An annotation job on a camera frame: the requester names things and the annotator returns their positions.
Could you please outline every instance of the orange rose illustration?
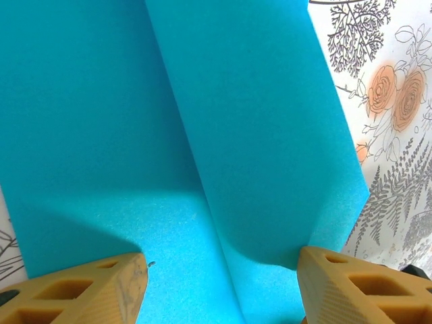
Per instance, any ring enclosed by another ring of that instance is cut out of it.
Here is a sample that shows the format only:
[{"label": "orange rose illustration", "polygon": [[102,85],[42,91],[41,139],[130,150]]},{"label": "orange rose illustration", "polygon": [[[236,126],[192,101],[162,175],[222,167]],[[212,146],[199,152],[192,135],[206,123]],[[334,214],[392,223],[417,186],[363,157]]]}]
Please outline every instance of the orange rose illustration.
[{"label": "orange rose illustration", "polygon": [[367,115],[381,113],[393,105],[396,95],[396,77],[392,66],[381,67],[373,78],[368,91]]},{"label": "orange rose illustration", "polygon": [[422,71],[411,73],[402,85],[396,99],[393,113],[393,126],[401,132],[409,126],[419,110],[425,91],[425,75]]},{"label": "orange rose illustration", "polygon": [[369,156],[369,147],[367,146],[367,143],[356,144],[356,153],[358,162],[360,162],[360,164],[363,164],[363,162],[365,162],[365,160]]}]

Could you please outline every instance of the orange plastic part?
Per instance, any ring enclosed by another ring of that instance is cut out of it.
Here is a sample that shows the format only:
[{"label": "orange plastic part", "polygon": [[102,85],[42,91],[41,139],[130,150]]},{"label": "orange plastic part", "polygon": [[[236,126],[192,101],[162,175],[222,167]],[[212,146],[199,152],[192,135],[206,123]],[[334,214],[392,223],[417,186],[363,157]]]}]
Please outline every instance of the orange plastic part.
[{"label": "orange plastic part", "polygon": [[309,324],[432,323],[432,281],[322,248],[300,252]]},{"label": "orange plastic part", "polygon": [[143,254],[129,253],[25,281],[0,324],[135,324],[147,287]]}]

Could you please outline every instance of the blue foam sheet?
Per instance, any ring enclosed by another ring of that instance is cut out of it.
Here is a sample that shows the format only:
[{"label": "blue foam sheet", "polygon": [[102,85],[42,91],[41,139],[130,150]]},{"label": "blue foam sheet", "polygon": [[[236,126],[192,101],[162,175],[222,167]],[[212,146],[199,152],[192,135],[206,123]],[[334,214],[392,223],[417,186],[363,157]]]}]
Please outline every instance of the blue foam sheet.
[{"label": "blue foam sheet", "polygon": [[147,5],[157,41],[141,0],[1,5],[28,273],[142,250],[139,323],[297,323],[298,249],[339,249],[367,197],[306,1]]},{"label": "blue foam sheet", "polygon": [[246,321],[298,323],[282,267],[368,196],[307,1],[146,3]]},{"label": "blue foam sheet", "polygon": [[29,276],[142,250],[138,324],[243,323],[144,3],[6,1],[0,29],[0,183]]}]

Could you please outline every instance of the folded foam sheet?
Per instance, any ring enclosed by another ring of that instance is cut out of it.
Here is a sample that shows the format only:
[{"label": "folded foam sheet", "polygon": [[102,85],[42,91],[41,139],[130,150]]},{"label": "folded foam sheet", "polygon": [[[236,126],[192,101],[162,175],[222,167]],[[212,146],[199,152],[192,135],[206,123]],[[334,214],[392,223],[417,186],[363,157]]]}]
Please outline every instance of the folded foam sheet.
[{"label": "folded foam sheet", "polygon": [[307,1],[146,3],[246,321],[298,323],[283,267],[368,196]]},{"label": "folded foam sheet", "polygon": [[0,8],[0,184],[29,276],[142,250],[138,323],[243,323],[144,2]]}]

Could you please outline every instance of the black line drawing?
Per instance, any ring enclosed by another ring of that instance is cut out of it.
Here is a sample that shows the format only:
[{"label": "black line drawing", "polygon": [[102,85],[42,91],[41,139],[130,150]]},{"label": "black line drawing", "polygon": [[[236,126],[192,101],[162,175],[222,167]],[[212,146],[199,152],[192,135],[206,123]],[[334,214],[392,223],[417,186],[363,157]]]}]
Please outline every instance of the black line drawing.
[{"label": "black line drawing", "polygon": [[[374,156],[374,161],[382,155],[387,161],[396,162],[400,156],[398,134],[413,121],[427,98],[427,79],[425,72],[432,68],[431,58],[427,53],[432,43],[426,39],[431,29],[425,30],[422,24],[416,32],[411,26],[402,26],[395,33],[399,43],[408,43],[407,61],[399,60],[394,65],[383,65],[374,75],[371,85],[366,88],[362,77],[358,79],[354,90],[336,86],[337,89],[350,93],[361,100],[367,116],[373,116],[371,124],[365,124],[362,133],[372,135],[368,142],[358,143],[357,150],[366,151],[359,157],[363,163],[367,157]],[[432,128],[432,101],[423,113],[423,128]]]},{"label": "black line drawing", "polygon": [[382,48],[384,38],[380,28],[391,20],[390,9],[396,0],[310,1],[331,7],[334,33],[328,35],[330,62],[335,72],[347,71],[354,78],[369,60],[373,61]]},{"label": "black line drawing", "polygon": [[315,5],[342,5],[344,3],[356,3],[362,1],[366,1],[366,0],[326,0],[326,1],[309,0],[309,3],[313,3]]},{"label": "black line drawing", "polygon": [[422,128],[425,132],[432,128],[432,99],[428,99],[426,112],[423,113]]},{"label": "black line drawing", "polygon": [[5,230],[0,229],[0,281],[23,267],[16,238]]},{"label": "black line drawing", "polygon": [[422,242],[419,246],[411,250],[410,254],[406,258],[404,258],[403,261],[400,262],[398,268],[402,269],[409,264],[417,264],[417,261],[421,260],[428,253],[430,248],[430,240]]},{"label": "black line drawing", "polygon": [[422,239],[432,234],[432,188],[429,188],[426,195],[426,204],[422,212],[414,215],[410,227],[405,235],[404,250],[412,250]]},{"label": "black line drawing", "polygon": [[348,238],[349,240],[359,227],[354,256],[368,228],[371,230],[372,239],[379,246],[383,224],[385,223],[395,236],[400,222],[408,219],[421,196],[425,191],[429,192],[432,180],[432,146],[425,142],[425,137],[415,148],[413,142],[414,139],[411,138],[402,156],[387,172],[382,172],[378,166],[370,187],[371,195]]}]

